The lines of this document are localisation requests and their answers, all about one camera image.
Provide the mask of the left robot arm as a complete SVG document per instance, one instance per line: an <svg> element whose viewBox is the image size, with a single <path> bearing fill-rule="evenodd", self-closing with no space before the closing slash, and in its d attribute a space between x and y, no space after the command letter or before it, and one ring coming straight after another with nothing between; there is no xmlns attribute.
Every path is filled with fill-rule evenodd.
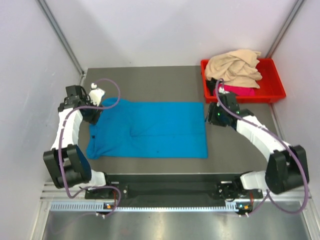
<svg viewBox="0 0 320 240"><path fill-rule="evenodd" d="M80 85L66 88L66 97L58 107L59 124L55 141L50 150L43 153L43 161L56 188L64 187L61 168L65 172L69 188L96 186L102 198L109 198L114 187L106 180L107 175L92 170L78 146L80 126L83 121L95 125L101 114L100 107L105 91L91 85L89 93Z"/></svg>

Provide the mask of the blue t-shirt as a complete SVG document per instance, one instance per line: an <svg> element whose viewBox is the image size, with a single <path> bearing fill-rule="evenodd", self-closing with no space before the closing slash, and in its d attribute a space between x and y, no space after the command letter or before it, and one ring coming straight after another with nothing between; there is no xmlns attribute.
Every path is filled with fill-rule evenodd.
<svg viewBox="0 0 320 240"><path fill-rule="evenodd" d="M98 122L90 125L89 159L208 157L201 102L133 102L105 99Z"/></svg>

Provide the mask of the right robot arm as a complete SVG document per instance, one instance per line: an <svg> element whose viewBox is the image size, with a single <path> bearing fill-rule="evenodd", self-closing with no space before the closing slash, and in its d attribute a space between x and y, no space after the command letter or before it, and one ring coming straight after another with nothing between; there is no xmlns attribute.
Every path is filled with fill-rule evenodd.
<svg viewBox="0 0 320 240"><path fill-rule="evenodd" d="M230 126L249 140L264 156L264 171L250 171L239 177L233 192L245 198L252 190L270 190L281 194L307 185L310 181L307 154L301 145L292 146L281 140L248 109L241 109L233 92L221 91L219 101L209 105L206 122L212 125Z"/></svg>

